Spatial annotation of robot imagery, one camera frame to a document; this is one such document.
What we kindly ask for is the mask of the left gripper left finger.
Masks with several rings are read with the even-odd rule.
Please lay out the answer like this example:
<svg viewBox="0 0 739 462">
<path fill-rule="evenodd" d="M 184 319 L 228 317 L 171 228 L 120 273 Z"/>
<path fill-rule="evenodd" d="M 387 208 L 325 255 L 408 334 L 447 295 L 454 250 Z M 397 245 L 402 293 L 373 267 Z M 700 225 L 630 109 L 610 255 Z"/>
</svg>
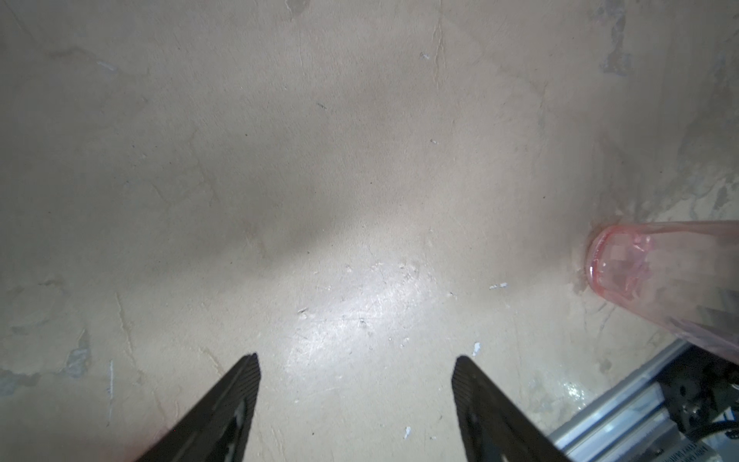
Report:
<svg viewBox="0 0 739 462">
<path fill-rule="evenodd" d="M 261 381 L 256 353 L 243 356 L 159 442 L 146 461 L 242 461 Z"/>
</svg>

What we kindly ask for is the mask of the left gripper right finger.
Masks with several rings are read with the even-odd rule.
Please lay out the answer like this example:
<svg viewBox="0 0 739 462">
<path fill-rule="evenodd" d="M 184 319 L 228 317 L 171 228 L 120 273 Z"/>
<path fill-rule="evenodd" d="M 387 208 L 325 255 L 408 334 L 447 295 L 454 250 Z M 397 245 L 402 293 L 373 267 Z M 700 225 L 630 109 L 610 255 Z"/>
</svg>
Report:
<svg viewBox="0 0 739 462">
<path fill-rule="evenodd" d="M 568 462 L 473 359 L 456 359 L 451 388 L 467 460 Z"/>
</svg>

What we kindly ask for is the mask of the clear pink cup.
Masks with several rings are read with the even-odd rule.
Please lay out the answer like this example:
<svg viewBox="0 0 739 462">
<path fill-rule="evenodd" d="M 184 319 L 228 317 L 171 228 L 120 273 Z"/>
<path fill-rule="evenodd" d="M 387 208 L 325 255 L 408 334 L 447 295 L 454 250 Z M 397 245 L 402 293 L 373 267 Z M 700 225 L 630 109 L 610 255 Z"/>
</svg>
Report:
<svg viewBox="0 0 739 462">
<path fill-rule="evenodd" d="M 617 224 L 590 244 L 590 288 L 721 358 L 738 361 L 738 223 Z"/>
</svg>

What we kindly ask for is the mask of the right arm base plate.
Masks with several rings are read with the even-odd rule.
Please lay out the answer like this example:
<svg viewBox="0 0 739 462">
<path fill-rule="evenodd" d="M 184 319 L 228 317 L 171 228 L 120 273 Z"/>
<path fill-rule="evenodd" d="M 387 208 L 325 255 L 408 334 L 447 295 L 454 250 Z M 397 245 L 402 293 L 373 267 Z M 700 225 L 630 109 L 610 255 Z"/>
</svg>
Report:
<svg viewBox="0 0 739 462">
<path fill-rule="evenodd" d="M 738 366 L 681 343 L 656 381 L 673 422 L 659 461 L 738 459 Z"/>
</svg>

